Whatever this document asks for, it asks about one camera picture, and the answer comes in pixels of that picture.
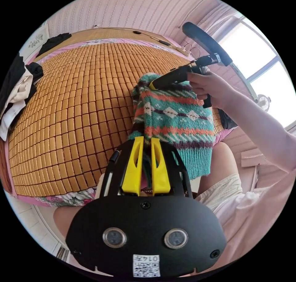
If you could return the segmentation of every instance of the leg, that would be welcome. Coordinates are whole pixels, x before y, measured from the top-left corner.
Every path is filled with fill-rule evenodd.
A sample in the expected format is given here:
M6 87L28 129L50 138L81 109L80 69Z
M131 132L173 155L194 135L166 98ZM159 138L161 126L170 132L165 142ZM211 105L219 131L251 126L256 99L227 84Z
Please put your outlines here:
M75 214L81 209L80 206L75 207L58 207L53 214L53 220L60 233L66 238L70 224Z
M197 194L202 194L220 180L234 173L238 173L238 170L231 149L226 143L218 142L213 147L211 173L201 177Z

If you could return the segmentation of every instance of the sticker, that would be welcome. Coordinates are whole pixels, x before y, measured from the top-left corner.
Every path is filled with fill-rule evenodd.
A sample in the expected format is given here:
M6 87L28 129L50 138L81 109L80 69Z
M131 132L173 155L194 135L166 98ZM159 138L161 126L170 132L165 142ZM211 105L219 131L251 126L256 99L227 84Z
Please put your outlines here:
M160 277L159 255L133 255L134 277Z

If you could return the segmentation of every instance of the bamboo mat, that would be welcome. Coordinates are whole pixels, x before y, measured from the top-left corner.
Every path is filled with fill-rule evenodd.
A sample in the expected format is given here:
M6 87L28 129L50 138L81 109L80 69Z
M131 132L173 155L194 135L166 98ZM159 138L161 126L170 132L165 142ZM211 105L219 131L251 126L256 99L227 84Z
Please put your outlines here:
M43 197L96 186L131 129L131 90L139 77L186 63L160 49L123 43L80 47L45 61L37 93L10 135L16 193ZM219 131L220 119L214 119Z
M138 30L141 31L145 34L135 34L133 33L133 30ZM164 47L168 47L166 45L161 44L159 41L152 39L151 37L160 39L162 41L165 42L169 42L166 38L164 38L161 35L152 33L152 32L148 32L148 31L142 31L139 29L132 29L131 30L125 30L125 29L121 29L121 28L94 28L94 29L88 29L88 30L83 30L83 31L78 31L72 34L72 36L65 40L64 42L62 42L61 44L55 46L54 48L52 48L50 51L47 51L45 53L43 53L42 55L38 56L34 62L42 59L43 57L47 56L48 54L50 54L51 52L54 52L57 49L72 45L72 44L76 44L76 43L80 43L80 42L84 42L84 41L90 41L90 40L94 40L94 39L136 39L139 41L145 41L145 42L150 42L150 43L154 43L154 44L158 44L160 46L164 46ZM169 48L172 48L173 50L175 50L175 46L170 43L171 46Z

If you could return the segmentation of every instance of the yellow bracket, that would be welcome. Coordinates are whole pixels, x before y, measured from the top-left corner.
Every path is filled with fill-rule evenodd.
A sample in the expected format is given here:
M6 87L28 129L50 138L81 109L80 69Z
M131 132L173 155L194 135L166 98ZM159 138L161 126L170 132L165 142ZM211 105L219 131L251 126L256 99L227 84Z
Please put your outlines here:
M144 137L136 137L123 179L122 190L125 193L140 195L142 178Z
M153 81L150 83L149 88L150 88L151 90L158 90L158 89L156 89L156 88L154 87L154 85L153 85Z
M160 140L151 139L151 160L152 160L152 189L155 194L167 194L171 190L167 167L164 161Z

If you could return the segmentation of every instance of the white shorts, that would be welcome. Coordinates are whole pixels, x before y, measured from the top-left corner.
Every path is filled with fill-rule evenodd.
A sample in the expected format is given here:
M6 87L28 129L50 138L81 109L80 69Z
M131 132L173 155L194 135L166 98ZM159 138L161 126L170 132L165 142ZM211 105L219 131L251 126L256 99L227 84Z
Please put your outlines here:
M195 200L207 205L214 211L222 202L228 198L241 194L241 180L239 174L232 174L215 183L209 189L197 196Z

